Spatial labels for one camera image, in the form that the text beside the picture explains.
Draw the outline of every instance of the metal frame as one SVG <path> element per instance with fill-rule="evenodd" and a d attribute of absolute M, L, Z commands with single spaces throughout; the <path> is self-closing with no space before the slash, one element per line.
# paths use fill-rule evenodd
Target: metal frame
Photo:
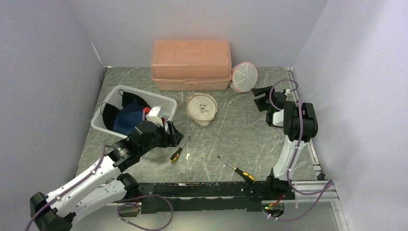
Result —
<path fill-rule="evenodd" d="M 292 75 L 293 67 L 286 67 L 285 72 L 286 72 L 285 74 L 287 75 L 288 79 L 294 80 L 293 75 Z M 292 88 L 295 88 L 294 83 L 290 82 L 290 85 L 291 85 Z M 297 90 L 295 90 L 293 92 L 293 97 L 294 97 L 295 101 L 299 100 L 299 94 L 297 93 Z M 320 172 L 322 172 L 322 170 L 321 170 L 320 162 L 319 162 L 318 156 L 316 154 L 316 149 L 315 149 L 315 146 L 313 145 L 312 140 L 310 140 L 310 142 L 308 144 L 308 148 L 309 148 L 309 151 L 310 151 L 310 158 L 312 159 L 312 162 L 313 162 L 313 168 L 315 170 L 315 174 L 319 174 Z M 336 200 L 332 200 L 332 201 L 327 200 L 324 197 L 324 194 L 323 194 L 320 201 L 330 201 L 331 202 L 331 205 L 332 205 L 331 207 L 333 209 L 333 213 L 334 213 L 334 216 L 336 218 L 338 229 L 340 231 L 348 231 L 347 222 L 346 222 L 346 220 L 344 218 L 343 210 L 342 210 L 342 207 L 340 205 L 340 201 L 338 199 L 338 195 L 337 195 L 337 191 L 336 191 L 335 187 L 334 187 L 334 191 L 332 191 L 332 193 L 336 193 L 336 197 L 337 197 Z"/>

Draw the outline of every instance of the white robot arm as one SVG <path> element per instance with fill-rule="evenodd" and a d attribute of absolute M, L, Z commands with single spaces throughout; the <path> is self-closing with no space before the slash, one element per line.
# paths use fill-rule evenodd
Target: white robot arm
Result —
<path fill-rule="evenodd" d="M 142 121 L 131 135 L 103 149 L 101 158 L 66 185 L 30 198 L 31 220 L 41 231 L 67 231 L 72 225 L 102 206 L 139 195 L 139 185 L 130 174 L 122 174 L 155 147 L 176 147 L 183 139 L 167 122 L 166 128 Z"/>

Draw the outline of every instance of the gray marble tabletop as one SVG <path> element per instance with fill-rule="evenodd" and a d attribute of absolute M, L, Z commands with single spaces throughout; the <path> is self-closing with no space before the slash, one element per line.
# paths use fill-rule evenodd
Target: gray marble tabletop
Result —
<path fill-rule="evenodd" d="M 257 88 L 270 86 L 285 78 L 284 68 L 261 67 Z M 217 156 L 252 174 L 256 180 L 265 180 L 280 156 L 284 134 L 281 128 L 270 128 L 265 123 L 266 112 L 259 112 L 252 93 L 237 93 L 232 88 L 202 91 L 212 95 L 218 104 L 216 118 L 207 127 L 201 127 L 186 111 L 186 97 L 194 91 L 159 91 L 151 79 L 149 67 L 110 68 L 103 81 L 95 112 L 107 94 L 117 85 L 125 85 L 161 94 L 177 101 L 173 122 L 190 140 L 179 160 L 170 163 L 176 148 L 155 148 L 140 162 L 125 172 L 138 182 L 201 182 L 243 181 Z M 289 88 L 282 83 L 278 90 Z M 101 155 L 102 145 L 111 145 L 119 137 L 89 129 L 77 175 L 87 169 Z M 294 167 L 294 180 L 315 180 L 310 153 L 305 148 Z"/>

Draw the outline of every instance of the screwdriver shaft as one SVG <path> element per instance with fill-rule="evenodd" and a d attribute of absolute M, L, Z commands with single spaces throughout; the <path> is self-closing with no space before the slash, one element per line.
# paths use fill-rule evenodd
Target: screwdriver shaft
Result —
<path fill-rule="evenodd" d="M 224 163 L 226 163 L 227 165 L 229 165 L 231 168 L 235 169 L 234 166 L 230 165 L 227 161 L 225 161 L 223 158 L 217 156 L 220 160 L 224 161 Z"/>

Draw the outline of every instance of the purple cable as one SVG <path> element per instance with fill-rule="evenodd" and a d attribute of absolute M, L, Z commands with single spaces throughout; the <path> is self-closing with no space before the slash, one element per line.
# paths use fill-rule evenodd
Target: purple cable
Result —
<path fill-rule="evenodd" d="M 270 89 L 270 92 L 269 92 L 269 101 L 270 101 L 270 104 L 278 111 L 281 111 L 282 108 L 278 108 L 276 105 L 273 104 L 273 102 L 272 102 L 272 92 L 275 89 L 276 85 L 280 84 L 281 82 L 285 82 L 285 81 L 292 82 L 292 83 L 294 83 L 296 85 L 296 87 L 294 89 L 290 89 L 290 92 L 293 92 L 293 91 L 297 90 L 297 88 L 299 87 L 299 84 L 296 81 L 293 81 L 291 79 L 282 79 L 282 80 L 278 81 L 277 83 L 275 83 L 275 85 L 272 86 L 272 88 Z"/>
<path fill-rule="evenodd" d="M 99 158 L 99 161 L 98 161 L 97 165 L 93 169 L 94 171 L 96 171 L 101 166 L 103 158 L 105 156 L 105 148 L 106 147 L 109 147 L 109 146 L 108 145 L 103 146 L 102 156 Z M 71 190 L 76 188 L 78 185 L 82 184 L 84 181 L 86 181 L 91 176 L 92 176 L 92 173 L 91 172 L 88 173 L 84 178 L 82 178 L 77 183 L 75 183 L 74 185 L 72 185 L 71 187 L 69 187 L 68 189 L 63 191 L 62 193 L 60 193 L 59 196 L 63 197 L 65 194 L 69 193 Z M 28 222 L 28 224 L 25 227 L 24 231 L 28 231 L 30 229 L 31 224 L 35 221 L 35 219 L 38 217 L 38 215 L 40 213 L 42 213 L 48 206 L 54 204 L 56 201 L 57 201 L 57 198 L 54 198 L 54 199 L 50 200 L 48 203 L 46 203 L 41 209 L 39 209 L 39 211 L 37 211 L 37 213 L 35 213 L 34 216 L 30 219 L 30 221 Z"/>
<path fill-rule="evenodd" d="M 158 228 L 158 229 L 148 229 L 148 228 L 144 228 L 144 227 L 142 227 L 142 226 L 139 226 L 139 225 L 137 225 L 137 224 L 135 224 L 135 223 L 133 223 L 133 222 L 130 222 L 130 221 L 128 221 L 128 220 L 126 220 L 126 219 L 124 219 L 124 218 L 122 218 L 122 217 L 120 216 L 119 210 L 120 210 L 121 208 L 123 208 L 123 207 L 125 207 L 125 206 L 136 206 L 136 207 L 139 207 L 139 205 L 136 205 L 136 204 L 129 204 L 129 203 L 128 203 L 128 204 L 123 204 L 123 205 L 121 205 L 119 208 L 117 208 L 117 217 L 118 217 L 121 221 L 124 221 L 124 222 L 126 222 L 127 224 L 130 224 L 130 225 L 133 225 L 134 227 L 139 228 L 139 229 L 141 229 L 141 230 L 145 230 L 145 231 L 159 231 L 159 230 L 165 229 L 165 228 L 170 224 L 171 220 L 173 219 L 173 206 L 171 205 L 171 203 L 170 203 L 165 197 L 160 196 L 160 195 L 157 195 L 157 194 L 149 194 L 149 195 L 138 196 L 138 197 L 135 197 L 135 198 L 120 200 L 120 202 L 135 201 L 135 200 L 137 200 L 137 199 L 141 199 L 141 198 L 145 198 L 145 197 L 158 197 L 158 198 L 161 198 L 161 199 L 163 199 L 164 201 L 167 202 L 168 206 L 170 207 L 171 215 L 170 215 L 170 219 L 168 220 L 168 222 L 167 222 L 166 225 L 164 225 L 163 227 Z"/>

